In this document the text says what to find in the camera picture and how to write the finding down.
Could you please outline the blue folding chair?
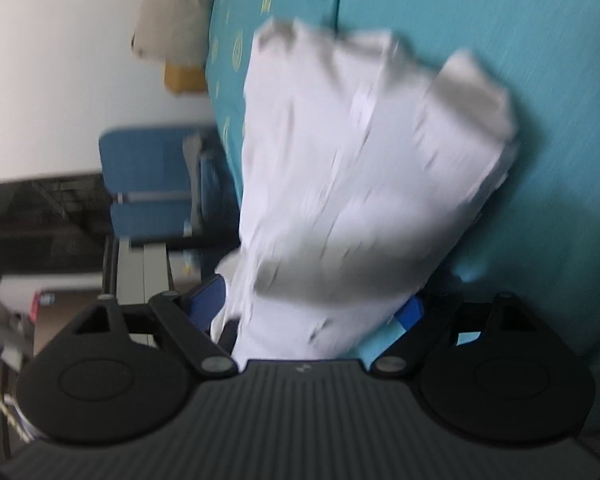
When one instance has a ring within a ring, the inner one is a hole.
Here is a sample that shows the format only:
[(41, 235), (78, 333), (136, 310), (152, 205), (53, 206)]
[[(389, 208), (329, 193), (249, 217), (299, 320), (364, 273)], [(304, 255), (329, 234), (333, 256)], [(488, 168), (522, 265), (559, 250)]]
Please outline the blue folding chair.
[(204, 145), (215, 130), (205, 126), (112, 129), (98, 140), (102, 177), (112, 196), (114, 235), (164, 240), (201, 231), (199, 178), (187, 167), (183, 146)]

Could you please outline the grey blue clothes pile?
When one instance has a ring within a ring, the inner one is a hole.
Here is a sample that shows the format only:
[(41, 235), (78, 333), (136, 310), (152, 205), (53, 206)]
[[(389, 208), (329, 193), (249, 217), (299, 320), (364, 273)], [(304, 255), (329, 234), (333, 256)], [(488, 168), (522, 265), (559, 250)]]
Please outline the grey blue clothes pile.
[(196, 131), (183, 140), (190, 183), (190, 220), (185, 237), (200, 277), (211, 276), (221, 259), (239, 246), (239, 206), (223, 145), (214, 130)]

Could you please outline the white desk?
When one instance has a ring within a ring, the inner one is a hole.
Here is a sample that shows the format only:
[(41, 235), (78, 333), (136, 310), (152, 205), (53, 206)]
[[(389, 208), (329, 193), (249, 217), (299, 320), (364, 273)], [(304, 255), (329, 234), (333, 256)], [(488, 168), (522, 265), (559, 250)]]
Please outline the white desk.
[(102, 293), (118, 304), (146, 304), (153, 296), (173, 290), (166, 243), (129, 238), (106, 240), (102, 263)]

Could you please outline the grey pillow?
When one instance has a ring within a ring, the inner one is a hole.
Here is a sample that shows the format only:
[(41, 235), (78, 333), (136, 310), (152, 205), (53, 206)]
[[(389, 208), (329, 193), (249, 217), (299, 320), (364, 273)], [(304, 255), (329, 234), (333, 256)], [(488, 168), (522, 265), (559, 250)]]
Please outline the grey pillow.
[(143, 0), (131, 40), (145, 60), (201, 68), (209, 49), (213, 0)]

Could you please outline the dark window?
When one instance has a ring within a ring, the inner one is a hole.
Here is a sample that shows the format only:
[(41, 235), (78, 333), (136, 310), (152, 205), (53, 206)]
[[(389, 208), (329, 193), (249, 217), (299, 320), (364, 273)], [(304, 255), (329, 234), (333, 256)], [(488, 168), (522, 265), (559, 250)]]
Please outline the dark window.
[(110, 205), (101, 174), (0, 183), (0, 279), (99, 271)]

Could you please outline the teal patterned bed sheet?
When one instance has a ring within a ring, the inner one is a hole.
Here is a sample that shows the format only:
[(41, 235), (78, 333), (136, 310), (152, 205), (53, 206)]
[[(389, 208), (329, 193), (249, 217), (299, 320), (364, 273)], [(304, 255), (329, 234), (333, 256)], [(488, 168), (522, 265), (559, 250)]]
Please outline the teal patterned bed sheet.
[(600, 0), (213, 0), (234, 358), (369, 360), (426, 287), (511, 290), (592, 368)]

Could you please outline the white shirt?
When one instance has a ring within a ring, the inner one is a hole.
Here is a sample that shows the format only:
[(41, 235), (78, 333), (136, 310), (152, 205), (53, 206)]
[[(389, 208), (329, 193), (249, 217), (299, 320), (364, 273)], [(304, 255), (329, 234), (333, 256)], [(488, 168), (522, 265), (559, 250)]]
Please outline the white shirt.
[(251, 360), (344, 356), (419, 292), (516, 155), (508, 90), (467, 51), (428, 70), (388, 32), (269, 21), (244, 84), (233, 274), (211, 325)]

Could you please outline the brown headboard cushion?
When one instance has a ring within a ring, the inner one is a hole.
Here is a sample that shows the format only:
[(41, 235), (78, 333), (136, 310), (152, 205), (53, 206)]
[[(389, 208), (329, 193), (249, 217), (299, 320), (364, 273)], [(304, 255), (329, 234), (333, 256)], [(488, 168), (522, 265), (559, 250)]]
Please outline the brown headboard cushion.
[(163, 83), (174, 94), (204, 94), (208, 91), (206, 74), (196, 66), (164, 64)]

